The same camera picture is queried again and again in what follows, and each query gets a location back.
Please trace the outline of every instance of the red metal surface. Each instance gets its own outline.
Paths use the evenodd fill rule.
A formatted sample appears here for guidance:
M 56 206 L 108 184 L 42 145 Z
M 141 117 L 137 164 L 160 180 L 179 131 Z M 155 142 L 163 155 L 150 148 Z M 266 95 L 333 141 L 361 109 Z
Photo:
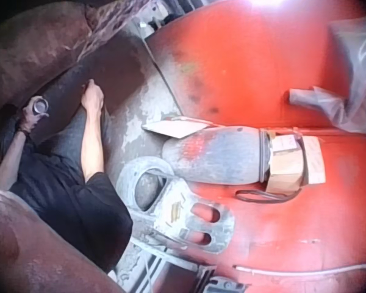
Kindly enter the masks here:
M 366 137 L 333 129 L 322 114 L 287 103 L 289 88 L 317 85 L 348 95 L 346 60 L 328 24 L 362 15 L 347 0 L 285 0 L 278 7 L 228 0 L 189 14 L 148 40 L 185 115 L 286 132 L 282 128 L 299 126 L 321 139 L 327 182 L 306 187 L 291 202 L 242 203 L 232 197 L 237 187 L 193 185 L 203 197 L 229 206 L 236 227 L 224 253 L 190 254 L 218 263 L 222 275 L 252 284 L 247 292 L 359 292 L 366 282 L 365 272 L 296 279 L 232 268 L 304 271 L 366 262 Z

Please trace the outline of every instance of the spray can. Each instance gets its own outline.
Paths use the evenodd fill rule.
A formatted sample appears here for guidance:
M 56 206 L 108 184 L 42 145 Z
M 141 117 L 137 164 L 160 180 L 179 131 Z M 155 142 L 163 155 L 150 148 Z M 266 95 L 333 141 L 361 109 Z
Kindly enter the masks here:
M 46 113 L 49 109 L 49 103 L 42 97 L 39 97 L 34 101 L 34 105 L 32 106 L 32 111 L 34 115 Z

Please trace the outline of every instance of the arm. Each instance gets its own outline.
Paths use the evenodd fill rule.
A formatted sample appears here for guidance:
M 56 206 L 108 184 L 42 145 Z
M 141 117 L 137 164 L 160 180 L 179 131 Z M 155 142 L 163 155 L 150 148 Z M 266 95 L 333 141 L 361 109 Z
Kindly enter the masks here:
M 48 116 L 46 113 L 38 115 L 33 114 L 32 106 L 37 98 L 39 98 L 39 96 L 31 98 L 29 104 L 23 109 L 23 117 L 20 123 L 21 131 L 18 131 L 13 137 L 9 149 L 0 164 L 1 190 L 9 190 L 18 178 L 20 158 L 23 152 L 24 143 L 26 142 L 26 135 L 24 132 L 30 133 L 42 117 Z
M 81 103 L 87 112 L 84 136 L 81 146 L 81 168 L 85 182 L 95 173 L 104 172 L 100 117 L 103 106 L 103 92 L 91 79 L 83 94 Z

